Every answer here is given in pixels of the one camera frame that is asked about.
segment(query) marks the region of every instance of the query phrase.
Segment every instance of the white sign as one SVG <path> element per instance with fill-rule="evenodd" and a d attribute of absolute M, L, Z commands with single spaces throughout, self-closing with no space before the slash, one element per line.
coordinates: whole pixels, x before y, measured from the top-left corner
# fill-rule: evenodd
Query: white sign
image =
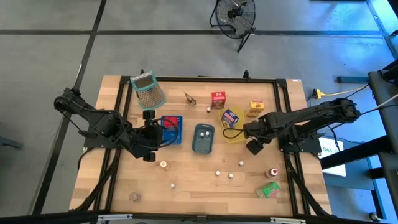
<path fill-rule="evenodd" d="M 330 156 L 334 153 L 338 152 L 338 149 L 336 147 L 336 143 L 334 139 L 328 139 L 328 138 L 319 138 L 319 143 L 321 144 L 321 155 L 319 156 L 320 159 Z M 343 150 L 343 142 L 342 141 L 337 141 L 338 147 L 340 150 Z M 332 167 L 329 169 L 324 169 L 322 172 L 327 173 L 327 174 L 334 174 L 334 175 L 340 175 L 342 177 L 346 177 L 346 166 L 340 165 L 336 167 Z"/>

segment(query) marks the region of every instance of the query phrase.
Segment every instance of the gray floor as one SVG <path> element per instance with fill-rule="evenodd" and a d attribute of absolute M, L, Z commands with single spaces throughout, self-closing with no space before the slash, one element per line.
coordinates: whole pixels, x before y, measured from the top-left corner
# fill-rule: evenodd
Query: gray floor
<path fill-rule="evenodd" d="M 372 3 L 386 30 L 398 29 L 387 0 Z M 210 30 L 213 4 L 211 0 L 108 1 L 99 29 Z M 100 0 L 2 0 L 0 30 L 91 30 L 99 5 Z M 378 30 L 365 2 L 257 0 L 256 9 L 257 30 Z M 87 35 L 0 35 L 0 135 L 25 144 L 20 151 L 8 147 L 0 151 L 0 217 L 29 213 L 61 118 L 53 109 L 53 99 L 73 85 L 87 40 Z M 249 70 L 254 78 L 300 78 L 308 95 L 312 88 L 333 93 L 361 86 L 337 84 L 337 76 L 366 75 L 393 61 L 384 39 L 378 36 L 254 35 L 237 54 L 238 44 L 222 35 L 97 36 L 81 92 L 87 102 L 95 104 L 103 75 L 136 75 L 143 68 L 158 76 L 241 77 Z M 375 105 L 369 89 L 353 99 L 361 111 Z M 377 113 L 344 125 L 336 133 L 354 141 L 385 134 Z M 45 213 L 67 211 L 83 140 L 70 126 Z M 379 185 L 387 189 L 382 180 Z M 372 203 L 368 191 L 328 187 L 328 194 L 333 213 L 339 217 L 368 220 L 367 214 L 374 211 L 372 205 L 363 205 L 363 201 Z M 384 197 L 387 221 L 397 222 L 388 194 Z"/>

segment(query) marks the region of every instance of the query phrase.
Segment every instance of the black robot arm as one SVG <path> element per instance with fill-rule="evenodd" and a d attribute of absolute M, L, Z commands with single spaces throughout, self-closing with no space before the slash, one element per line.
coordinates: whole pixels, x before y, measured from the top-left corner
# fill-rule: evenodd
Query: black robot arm
<path fill-rule="evenodd" d="M 318 135 L 317 130 L 321 128 L 333 123 L 352 123 L 360 116 L 352 100 L 337 98 L 290 113 L 267 113 L 258 121 L 244 124 L 243 133 L 245 138 L 255 138 L 246 147 L 256 155 L 263 144 L 269 144 L 276 137 L 285 137 L 291 146 L 299 146 L 307 138 Z"/>
<path fill-rule="evenodd" d="M 91 131 L 79 131 L 86 138 L 100 138 L 108 142 L 112 148 L 124 148 L 135 158 L 143 157 L 144 161 L 155 161 L 158 148 L 170 145 L 162 140 L 165 127 L 159 125 L 155 118 L 155 111 L 143 112 L 145 126 L 133 128 L 132 124 L 124 119 L 118 111 L 97 110 L 80 96 L 78 90 L 66 88 L 61 96 L 54 101 L 55 109 L 61 113 L 77 114 L 88 121 Z M 176 132 L 176 125 L 171 122 Z"/>

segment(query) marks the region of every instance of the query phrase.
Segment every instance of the wooden tabletop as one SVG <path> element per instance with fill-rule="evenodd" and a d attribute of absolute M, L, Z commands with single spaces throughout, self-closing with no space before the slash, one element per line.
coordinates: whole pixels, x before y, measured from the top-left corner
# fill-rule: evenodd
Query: wooden tabletop
<path fill-rule="evenodd" d="M 114 109 L 120 76 L 105 75 L 99 90 L 96 108 Z M 307 106 L 300 80 L 287 80 L 292 110 Z M 208 215 L 264 215 L 291 216 L 289 188 L 283 154 L 279 151 L 278 140 L 274 139 L 256 156 L 252 155 L 245 142 L 228 144 L 222 136 L 223 129 L 218 119 L 218 111 L 206 112 L 210 104 L 211 92 L 225 91 L 226 105 L 248 108 L 250 100 L 262 100 L 263 114 L 276 111 L 274 92 L 266 83 L 211 83 L 211 82 L 159 82 L 167 101 L 156 109 L 156 118 L 163 115 L 183 116 L 183 141 L 181 145 L 169 146 L 156 152 L 156 162 L 135 159 L 122 150 L 116 180 L 112 212 L 139 213 L 178 213 Z M 196 106 L 186 103 L 184 92 L 194 97 Z M 126 92 L 122 98 L 120 111 L 123 111 Z M 284 105 L 282 90 L 281 103 Z M 246 118 L 250 122 L 255 118 Z M 128 120 L 134 127 L 144 124 L 142 110 L 135 93 L 129 108 Z M 216 133 L 213 151 L 208 155 L 192 151 L 192 137 L 195 125 L 211 124 Z M 320 162 L 312 154 L 301 153 L 305 183 L 317 202 L 327 212 L 331 212 L 325 181 Z M 95 149 L 82 160 L 73 191 L 70 208 L 76 208 L 89 195 L 98 182 L 104 149 Z M 170 164 L 168 171 L 160 167 L 160 161 Z M 279 174 L 267 178 L 264 172 L 277 168 Z M 276 198 L 257 198 L 255 189 L 276 181 L 281 191 Z M 101 208 L 104 207 L 108 186 L 103 191 Z M 138 202 L 129 200 L 133 192 L 140 193 Z M 303 213 L 299 188 L 295 189 L 298 209 Z"/>

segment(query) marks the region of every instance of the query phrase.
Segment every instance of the table leg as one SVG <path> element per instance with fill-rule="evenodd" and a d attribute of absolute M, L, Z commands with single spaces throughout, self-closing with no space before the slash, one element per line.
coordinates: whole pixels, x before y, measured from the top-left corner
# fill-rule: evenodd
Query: table leg
<path fill-rule="evenodd" d="M 391 152 L 391 150 L 392 147 L 389 138 L 387 136 L 383 136 L 352 147 L 351 149 L 345 149 L 342 152 L 325 157 L 321 159 L 321 165 L 322 169 L 327 169 L 347 162 L 373 156 L 379 152 Z"/>

